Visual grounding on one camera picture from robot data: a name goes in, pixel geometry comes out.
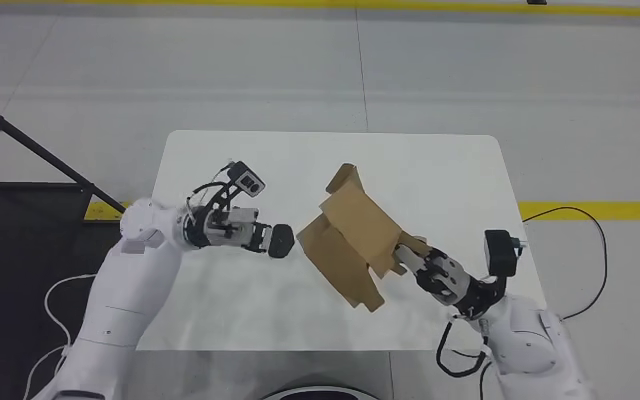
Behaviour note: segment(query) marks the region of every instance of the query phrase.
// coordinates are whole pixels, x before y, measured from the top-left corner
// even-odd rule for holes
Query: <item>cardboard piece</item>
[[[297,238],[311,262],[331,285],[356,307],[364,303],[371,312],[384,304],[368,268],[382,278],[390,270],[406,270],[393,258],[398,243],[426,256],[431,247],[404,232],[364,192],[358,170],[343,164],[326,188],[331,196],[322,214]]]

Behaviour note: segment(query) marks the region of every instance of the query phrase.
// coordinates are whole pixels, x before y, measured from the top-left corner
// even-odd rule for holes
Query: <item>white table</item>
[[[267,184],[238,206],[299,232],[319,213],[326,184],[343,162],[358,166],[366,192],[406,231],[486,275],[485,229],[526,239],[498,142],[490,136],[302,132],[173,132],[153,197],[184,202],[229,159],[246,162]],[[284,260],[233,248],[185,256],[164,308],[139,350],[433,350],[448,310],[411,274],[374,277],[386,303],[353,309],[299,245]],[[546,306],[529,249],[508,291]],[[477,348],[464,323],[449,337]]]

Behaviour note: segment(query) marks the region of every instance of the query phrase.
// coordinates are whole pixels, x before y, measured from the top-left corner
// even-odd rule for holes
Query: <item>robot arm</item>
[[[395,255],[418,285],[440,303],[455,307],[460,319],[481,333],[485,348],[467,371],[452,372],[440,361],[447,325],[437,352],[438,365],[453,377],[476,372],[489,356],[498,368],[498,381],[507,400],[592,400],[595,394],[582,372],[571,340],[557,315],[539,309],[527,298],[505,294],[507,278],[515,275],[522,247],[506,231],[485,232],[492,282],[479,281],[438,249],[419,255],[405,245]]]
[[[242,162],[226,168],[229,181],[207,184],[221,189],[205,206],[163,208],[141,199],[127,209],[122,238],[91,287],[80,333],[35,399],[120,399],[138,341],[169,297],[185,252],[236,246],[274,258],[289,253],[289,226],[258,223],[257,209],[230,206],[240,192],[258,195],[264,183]]]

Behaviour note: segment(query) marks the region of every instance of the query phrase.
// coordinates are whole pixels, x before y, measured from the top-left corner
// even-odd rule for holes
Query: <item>white cable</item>
[[[71,334],[69,333],[69,330],[67,329],[66,326],[62,324],[62,322],[60,322],[60,320],[58,320],[58,318],[53,316],[53,314],[51,313],[51,310],[49,309],[49,295],[51,294],[53,289],[55,289],[58,285],[62,283],[69,282],[75,279],[93,278],[95,276],[96,274],[84,274],[84,275],[72,276],[70,278],[62,279],[54,283],[53,286],[51,286],[49,290],[47,290],[47,294],[44,295],[44,310],[47,312],[47,315],[49,316],[49,318],[51,318],[51,320],[55,322],[56,325],[58,325],[62,329],[62,331],[64,332],[64,335],[67,337],[67,343],[62,346],[56,347],[55,349],[51,350],[50,352],[42,356],[42,358],[40,358],[38,362],[36,362],[35,365],[31,368],[31,371],[29,372],[29,376],[27,377],[27,387],[24,391],[24,397],[22,398],[22,400],[27,400],[27,396],[29,395],[29,389],[31,389],[31,378],[33,377],[33,372],[36,370],[38,365],[40,365],[40,363],[44,361],[45,358],[49,357],[51,354],[55,353],[58,350],[62,350],[62,355],[60,357],[60,360],[58,360],[58,364],[56,364],[56,369],[54,372],[54,376],[57,375],[58,371],[60,370],[60,367],[62,366],[62,362],[67,357],[67,353],[69,352],[69,348],[71,347]]]
[[[29,371],[29,376],[27,377],[27,387],[24,389],[24,397],[22,397],[22,400],[27,400],[27,397],[29,396],[29,389],[31,389],[31,378],[33,377],[33,373],[35,372],[36,368],[38,368],[38,365],[40,365],[40,363],[43,362],[51,354],[55,353],[58,350],[62,350],[63,348],[64,346],[56,347],[55,349],[49,351],[44,356],[40,357],[40,359],[33,365],[33,367],[31,368],[31,371]]]
[[[49,318],[51,318],[51,320],[55,322],[56,325],[58,325],[64,332],[65,336],[67,337],[67,346],[71,346],[71,334],[69,333],[69,330],[67,329],[67,327],[64,326],[62,322],[58,320],[58,318],[54,317],[53,314],[51,313],[51,310],[49,310],[49,295],[51,294],[53,289],[55,289],[58,285],[62,283],[69,282],[75,279],[93,278],[94,276],[96,276],[96,274],[85,274],[85,275],[72,276],[71,278],[62,279],[54,283],[53,286],[51,286],[49,290],[47,290],[47,294],[44,295],[44,310],[47,312],[47,315],[49,316]]]
[[[62,367],[62,362],[64,361],[65,358],[67,357],[64,355],[60,357],[60,359],[58,360],[58,363],[56,364],[56,369],[53,370],[53,376],[58,375],[58,371],[60,371],[60,367]]]

